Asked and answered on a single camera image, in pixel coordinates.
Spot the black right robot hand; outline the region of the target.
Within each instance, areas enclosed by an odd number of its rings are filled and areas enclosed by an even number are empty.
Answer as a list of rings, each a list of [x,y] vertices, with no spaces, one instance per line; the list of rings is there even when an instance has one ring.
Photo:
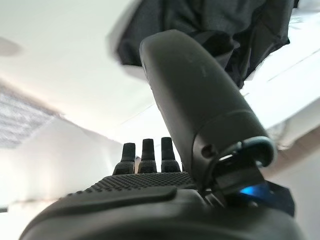
[[[303,240],[288,188],[266,181],[277,148],[220,64],[177,30],[144,39],[141,63],[169,131],[83,191],[48,206],[22,240]]]

